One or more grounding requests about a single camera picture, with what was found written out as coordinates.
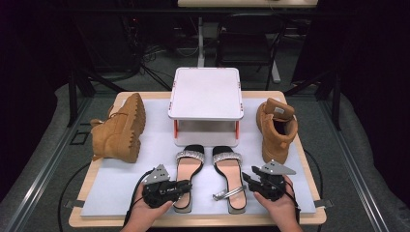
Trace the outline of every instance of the boot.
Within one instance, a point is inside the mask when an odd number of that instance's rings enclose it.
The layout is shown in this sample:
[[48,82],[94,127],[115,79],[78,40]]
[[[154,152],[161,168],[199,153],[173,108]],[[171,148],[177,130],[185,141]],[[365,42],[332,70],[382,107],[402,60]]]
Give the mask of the boot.
[[91,120],[93,160],[115,158],[136,162],[141,146],[139,135],[144,132],[145,117],[142,98],[135,93],[127,98],[118,112],[110,114],[105,122],[99,119]]
[[271,98],[259,105],[256,124],[263,135],[262,157],[265,162],[286,162],[290,143],[298,132],[294,113],[292,106]]

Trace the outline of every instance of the high heel sandal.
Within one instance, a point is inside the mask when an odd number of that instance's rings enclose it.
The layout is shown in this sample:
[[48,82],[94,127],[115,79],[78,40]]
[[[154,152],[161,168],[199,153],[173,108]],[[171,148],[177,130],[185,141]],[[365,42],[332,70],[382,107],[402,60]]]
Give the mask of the high heel sandal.
[[[204,147],[202,145],[189,145],[184,151],[177,154],[177,181],[191,180],[198,173],[204,163]],[[185,193],[174,203],[174,210],[180,214],[189,213],[192,209],[192,196]]]
[[244,213],[247,206],[247,186],[242,184],[242,156],[234,153],[228,146],[218,146],[213,150],[213,158],[215,169],[226,179],[227,184],[227,189],[213,195],[214,199],[218,201],[227,198],[228,212],[231,215]]

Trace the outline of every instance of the hand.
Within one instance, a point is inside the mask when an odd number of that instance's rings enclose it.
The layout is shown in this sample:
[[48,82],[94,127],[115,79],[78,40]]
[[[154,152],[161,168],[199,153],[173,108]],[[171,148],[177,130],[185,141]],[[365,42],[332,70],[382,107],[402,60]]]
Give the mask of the hand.
[[[285,175],[283,175],[283,178],[289,183],[289,185],[286,184],[286,191],[294,197],[295,193],[291,188],[291,186],[293,186],[292,181]],[[257,191],[255,191],[253,195],[256,200],[268,210],[271,219],[277,224],[281,232],[302,231],[302,228],[296,220],[295,204],[289,196],[284,194],[283,197],[277,201],[271,201],[263,197]]]
[[163,214],[165,214],[173,204],[172,201],[168,201],[160,207],[153,209],[145,203],[144,199],[142,199],[143,189],[144,185],[141,184],[136,190],[136,196],[134,200],[138,200],[138,202],[136,202],[133,206],[130,219],[127,225],[124,226],[124,228],[121,230],[123,232],[147,231],[154,223],[154,221]]

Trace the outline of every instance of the white platform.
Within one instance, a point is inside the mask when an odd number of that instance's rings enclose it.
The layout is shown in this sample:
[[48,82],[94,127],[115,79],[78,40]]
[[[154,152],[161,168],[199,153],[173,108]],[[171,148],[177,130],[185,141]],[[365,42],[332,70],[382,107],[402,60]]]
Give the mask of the white platform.
[[237,146],[244,116],[239,72],[233,68],[179,68],[168,116],[175,120],[175,144]]

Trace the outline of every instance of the rhinestone sandal strap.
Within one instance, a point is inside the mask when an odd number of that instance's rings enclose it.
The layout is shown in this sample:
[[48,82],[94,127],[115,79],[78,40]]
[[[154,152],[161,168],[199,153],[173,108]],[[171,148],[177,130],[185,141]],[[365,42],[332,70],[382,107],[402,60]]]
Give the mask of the rhinestone sandal strap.
[[239,153],[227,152],[214,155],[214,165],[221,160],[238,160],[239,166],[242,166],[242,156]]
[[201,160],[202,163],[204,163],[205,160],[205,155],[200,153],[200,152],[195,152],[195,151],[182,151],[177,153],[176,160],[180,158],[195,158],[197,160]]

